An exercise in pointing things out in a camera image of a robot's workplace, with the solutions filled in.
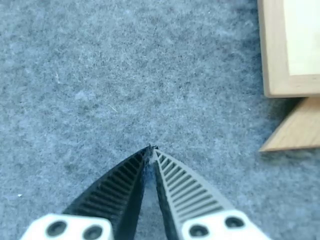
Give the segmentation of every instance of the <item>felt surface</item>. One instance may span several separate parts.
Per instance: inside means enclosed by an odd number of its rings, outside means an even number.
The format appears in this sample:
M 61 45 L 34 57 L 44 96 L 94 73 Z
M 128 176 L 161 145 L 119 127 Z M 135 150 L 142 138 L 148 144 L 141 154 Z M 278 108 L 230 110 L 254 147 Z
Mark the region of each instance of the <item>felt surface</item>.
M 60 213 L 148 143 L 275 240 L 314 240 L 320 152 L 261 156 L 297 101 L 263 95 L 255 0 L 0 1 L 0 234 Z M 155 185 L 136 239 L 165 239 Z

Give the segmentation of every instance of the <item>light wood panel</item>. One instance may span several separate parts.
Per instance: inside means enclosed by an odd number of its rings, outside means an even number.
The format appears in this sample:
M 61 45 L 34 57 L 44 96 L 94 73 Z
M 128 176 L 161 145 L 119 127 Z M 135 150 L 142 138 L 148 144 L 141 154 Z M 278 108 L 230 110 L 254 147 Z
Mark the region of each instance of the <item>light wood panel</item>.
M 261 152 L 320 148 L 320 97 L 303 100 L 261 147 Z
M 264 93 L 320 96 L 320 1 L 258 0 Z

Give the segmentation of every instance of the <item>wooden edge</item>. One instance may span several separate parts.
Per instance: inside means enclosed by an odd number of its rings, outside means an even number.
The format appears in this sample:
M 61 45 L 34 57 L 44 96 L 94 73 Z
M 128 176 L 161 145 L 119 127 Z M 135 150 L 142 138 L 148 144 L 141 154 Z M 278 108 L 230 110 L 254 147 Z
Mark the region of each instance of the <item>wooden edge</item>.
M 266 44 L 266 24 L 265 24 L 265 12 L 264 1 L 257 0 L 258 6 L 258 20 L 259 20 L 259 34 L 260 34 L 260 50 L 261 50 L 261 65 L 262 65 L 262 78 L 263 78 L 263 90 L 266 97 L 271 97 L 270 85 L 269 85 L 269 70 L 268 70 L 268 54 Z
M 320 147 L 320 97 L 304 99 L 277 127 L 259 152 Z

